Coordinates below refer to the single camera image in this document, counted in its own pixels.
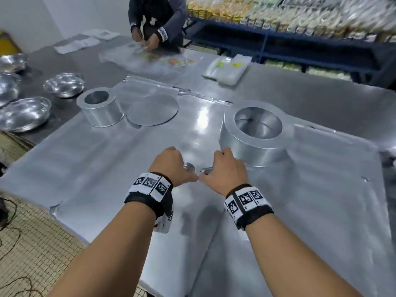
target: white wall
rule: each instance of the white wall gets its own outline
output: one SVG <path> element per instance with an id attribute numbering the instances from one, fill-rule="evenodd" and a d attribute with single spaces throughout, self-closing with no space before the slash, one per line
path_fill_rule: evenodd
<path id="1" fill-rule="evenodd" d="M 0 29 L 25 53 L 63 39 L 42 0 L 1 0 Z"/>
<path id="2" fill-rule="evenodd" d="M 130 34 L 129 0 L 43 0 L 64 38 L 93 28 Z"/>

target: hand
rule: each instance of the hand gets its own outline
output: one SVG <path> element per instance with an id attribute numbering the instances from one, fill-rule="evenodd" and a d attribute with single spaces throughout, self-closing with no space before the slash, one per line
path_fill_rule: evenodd
<path id="1" fill-rule="evenodd" d="M 197 181 L 198 176 L 188 172 L 183 167 L 184 161 L 179 150 L 175 147 L 166 148 L 152 163 L 149 172 L 157 172 L 166 175 L 177 187 L 190 181 Z"/>
<path id="2" fill-rule="evenodd" d="M 143 40 L 142 32 L 140 29 L 136 26 L 132 29 L 132 38 L 134 41 L 140 42 Z"/>
<path id="3" fill-rule="evenodd" d="M 226 197 L 238 185 L 248 183 L 248 171 L 245 163 L 235 159 L 230 148 L 225 148 L 223 152 L 215 152 L 213 172 L 209 175 L 201 173 L 199 180 Z"/>
<path id="4" fill-rule="evenodd" d="M 158 38 L 158 35 L 156 35 L 155 33 L 152 34 L 148 41 L 146 41 L 147 51 L 151 52 L 152 50 L 157 49 L 159 44 L 160 39 Z"/>

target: metal cylinder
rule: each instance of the metal cylinder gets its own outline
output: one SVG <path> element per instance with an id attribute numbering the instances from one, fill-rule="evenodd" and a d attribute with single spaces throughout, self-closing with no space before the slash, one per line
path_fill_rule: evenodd
<path id="1" fill-rule="evenodd" d="M 107 87 L 86 91 L 77 98 L 77 105 L 94 127 L 117 124 L 124 116 L 116 94 Z"/>
<path id="2" fill-rule="evenodd" d="M 293 137 L 287 114 L 269 103 L 247 100 L 225 111 L 220 146 L 231 148 L 235 158 L 249 166 L 265 167 L 287 157 Z"/>

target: yellow basket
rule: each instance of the yellow basket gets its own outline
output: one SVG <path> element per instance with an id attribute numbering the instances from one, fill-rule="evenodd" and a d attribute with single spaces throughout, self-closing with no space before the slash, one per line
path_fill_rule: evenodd
<path id="1" fill-rule="evenodd" d="M 9 35 L 6 32 L 0 30 L 0 56 L 18 52 L 20 52 L 19 48 L 12 41 Z"/>

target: black wire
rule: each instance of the black wire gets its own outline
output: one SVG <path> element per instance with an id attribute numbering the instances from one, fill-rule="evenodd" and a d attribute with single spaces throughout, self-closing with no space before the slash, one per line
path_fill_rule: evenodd
<path id="1" fill-rule="evenodd" d="M 7 224 L 6 224 L 2 229 L 0 229 L 0 232 L 3 231 L 4 229 L 15 229 L 15 230 L 18 231 L 18 238 L 16 239 L 16 241 L 15 241 L 15 243 L 13 244 L 13 246 L 11 247 L 11 249 L 10 249 L 6 254 L 4 254 L 4 255 L 0 258 L 0 261 L 2 261 L 2 260 L 3 260 L 3 259 L 15 248 L 15 246 L 17 245 L 17 243 L 19 242 L 19 240 L 21 239 L 21 236 L 22 236 L 22 231 L 21 231 L 19 228 L 16 228 L 16 227 L 8 227 L 8 225 L 10 225 L 10 223 L 15 219 L 15 217 L 16 217 L 16 215 L 17 215 L 18 205 L 17 205 L 14 201 L 12 201 L 12 200 L 4 199 L 4 198 L 2 198 L 2 199 L 3 199 L 4 201 L 11 202 L 11 203 L 14 205 L 15 209 L 14 209 L 14 213 L 13 213 L 12 217 L 11 217 L 10 220 L 7 222 Z M 0 238 L 0 248 L 1 248 L 2 246 L 3 246 L 3 241 L 2 241 L 1 238 Z M 22 277 L 19 277 L 19 278 L 17 278 L 17 279 L 14 279 L 14 280 L 11 281 L 10 283 L 8 283 L 8 284 L 6 284 L 6 285 L 0 287 L 0 290 L 2 290 L 2 289 L 4 289 L 4 288 L 8 287 L 9 285 L 12 285 L 14 282 L 16 282 L 16 281 L 18 281 L 18 280 L 20 280 L 20 279 L 27 279 L 28 282 L 29 282 L 30 289 L 25 289 L 25 290 L 19 291 L 19 292 L 15 293 L 12 297 L 16 297 L 17 295 L 19 295 L 19 294 L 21 294 L 21 293 L 25 293 L 25 292 L 29 292 L 29 295 L 28 295 L 29 297 L 32 296 L 32 293 L 38 293 L 41 297 L 44 297 L 43 294 L 42 294 L 40 291 L 38 291 L 38 290 L 36 290 L 36 289 L 33 289 L 32 280 L 31 280 L 30 277 L 27 277 L 27 276 L 22 276 Z"/>

